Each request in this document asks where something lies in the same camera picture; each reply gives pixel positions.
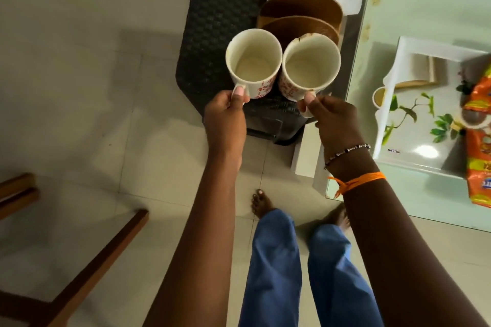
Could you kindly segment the person's left forearm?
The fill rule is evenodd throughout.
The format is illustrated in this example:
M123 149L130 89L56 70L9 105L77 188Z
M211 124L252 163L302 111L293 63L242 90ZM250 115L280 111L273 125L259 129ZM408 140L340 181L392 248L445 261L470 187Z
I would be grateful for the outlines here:
M211 148L184 231L142 327L225 327L238 149Z

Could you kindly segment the blue trousers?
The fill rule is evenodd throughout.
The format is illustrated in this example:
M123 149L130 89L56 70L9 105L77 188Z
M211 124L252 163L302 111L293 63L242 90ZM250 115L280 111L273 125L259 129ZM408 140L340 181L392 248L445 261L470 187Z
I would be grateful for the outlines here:
M372 289L338 225L309 239L308 275L321 327L384 327ZM273 209L256 227L239 327L298 327L302 266L294 221Z

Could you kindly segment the white table leg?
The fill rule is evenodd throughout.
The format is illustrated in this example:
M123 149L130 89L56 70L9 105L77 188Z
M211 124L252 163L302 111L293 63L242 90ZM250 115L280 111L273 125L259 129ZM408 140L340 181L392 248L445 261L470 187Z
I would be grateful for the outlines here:
M311 178L313 189L326 196L328 172L325 170L323 152L318 128L314 123L306 124L294 149L291 170L298 176Z

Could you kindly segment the orange thread wristband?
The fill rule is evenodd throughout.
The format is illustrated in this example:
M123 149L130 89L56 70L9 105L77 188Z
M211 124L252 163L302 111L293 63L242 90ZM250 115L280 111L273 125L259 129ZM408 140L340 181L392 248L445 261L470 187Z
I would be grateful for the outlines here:
M360 175L357 178L354 178L352 180L349 180L347 182L342 182L340 179L337 179L333 176L329 176L328 180L333 180L338 184L338 190L336 191L334 198L337 199L341 195L344 195L345 193L362 186L366 183L370 183L372 181L380 180L380 179L386 179L385 175L378 171L378 172L372 172L372 173L366 173L363 175Z

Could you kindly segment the person's left foot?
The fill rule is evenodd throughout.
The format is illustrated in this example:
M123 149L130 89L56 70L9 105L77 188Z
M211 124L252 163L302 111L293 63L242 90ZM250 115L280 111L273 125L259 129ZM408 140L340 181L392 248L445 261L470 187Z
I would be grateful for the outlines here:
M275 210L271 200L262 189L257 189L251 198L251 212L261 220L267 213Z

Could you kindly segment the person's right forearm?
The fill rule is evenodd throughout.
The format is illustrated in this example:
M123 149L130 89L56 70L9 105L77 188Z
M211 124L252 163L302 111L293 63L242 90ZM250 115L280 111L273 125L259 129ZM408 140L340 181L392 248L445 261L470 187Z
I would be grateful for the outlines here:
M326 169L342 182L380 171L370 154L357 152ZM345 193L343 201L386 327L488 327L386 179Z

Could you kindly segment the person's left hand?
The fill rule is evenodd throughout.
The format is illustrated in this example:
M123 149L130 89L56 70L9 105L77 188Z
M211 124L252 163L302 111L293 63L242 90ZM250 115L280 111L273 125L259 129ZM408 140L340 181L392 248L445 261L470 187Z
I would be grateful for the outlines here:
M211 154L239 159L247 136L242 108L231 108L232 90L222 90L206 105L204 127Z

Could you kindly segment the white cup with red print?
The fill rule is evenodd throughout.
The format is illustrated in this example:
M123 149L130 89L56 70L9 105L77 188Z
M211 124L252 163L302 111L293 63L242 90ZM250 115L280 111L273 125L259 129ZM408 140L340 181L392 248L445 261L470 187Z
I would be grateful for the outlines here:
M341 66L338 45L320 33L293 39L283 53L278 88L287 100L318 95L337 77Z
M265 97L273 89L282 59L281 44L271 32L257 28L240 32L225 52L234 91L243 88L250 99Z

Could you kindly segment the white tray with leaf print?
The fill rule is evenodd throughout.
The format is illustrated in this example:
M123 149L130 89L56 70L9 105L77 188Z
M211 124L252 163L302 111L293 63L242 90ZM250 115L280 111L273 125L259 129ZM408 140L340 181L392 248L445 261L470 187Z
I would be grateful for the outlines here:
M440 84L395 89L410 54L434 56ZM465 177L462 107L485 71L491 53L400 37L394 63L372 95L377 139L373 157L381 163L457 179Z

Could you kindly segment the person's foot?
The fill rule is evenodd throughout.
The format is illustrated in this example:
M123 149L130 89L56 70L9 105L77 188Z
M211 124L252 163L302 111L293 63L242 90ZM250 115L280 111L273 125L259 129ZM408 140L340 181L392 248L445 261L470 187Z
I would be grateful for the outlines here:
M251 198L251 212L261 220L267 213L275 210L271 200L262 189L257 189Z
M333 210L331 210L322 220L323 225L338 226L342 232L346 232L350 227L350 220L347 216L347 211L344 202L341 202Z

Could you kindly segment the black woven plastic stool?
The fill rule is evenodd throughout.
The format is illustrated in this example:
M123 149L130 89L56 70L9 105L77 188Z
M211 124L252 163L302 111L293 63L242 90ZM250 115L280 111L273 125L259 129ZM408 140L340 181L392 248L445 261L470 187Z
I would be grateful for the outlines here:
M219 91L233 88L225 50L239 32L255 27L265 1L190 0L175 76L201 116Z

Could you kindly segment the orange snack packet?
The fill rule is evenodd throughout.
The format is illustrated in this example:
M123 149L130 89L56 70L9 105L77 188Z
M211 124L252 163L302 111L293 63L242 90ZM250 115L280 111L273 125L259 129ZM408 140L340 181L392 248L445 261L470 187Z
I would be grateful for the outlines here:
M491 62L464 104L466 180L473 204L491 208Z

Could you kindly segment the person's right foot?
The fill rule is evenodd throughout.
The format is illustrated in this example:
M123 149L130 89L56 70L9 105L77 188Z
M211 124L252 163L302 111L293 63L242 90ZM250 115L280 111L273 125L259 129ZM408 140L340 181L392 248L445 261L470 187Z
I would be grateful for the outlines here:
M338 226L342 232L346 232L350 227L350 220L347 216L347 211L344 202L341 202L333 210L331 210L322 220L323 225Z

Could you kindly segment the person's right hand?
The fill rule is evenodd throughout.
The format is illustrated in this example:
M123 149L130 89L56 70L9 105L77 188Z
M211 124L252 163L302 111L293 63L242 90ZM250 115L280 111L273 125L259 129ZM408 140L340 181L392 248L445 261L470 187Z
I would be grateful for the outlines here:
M322 114L314 117L324 148L324 159L332 163L343 155L355 152L369 155L360 131L356 108L332 95L317 95L322 102Z

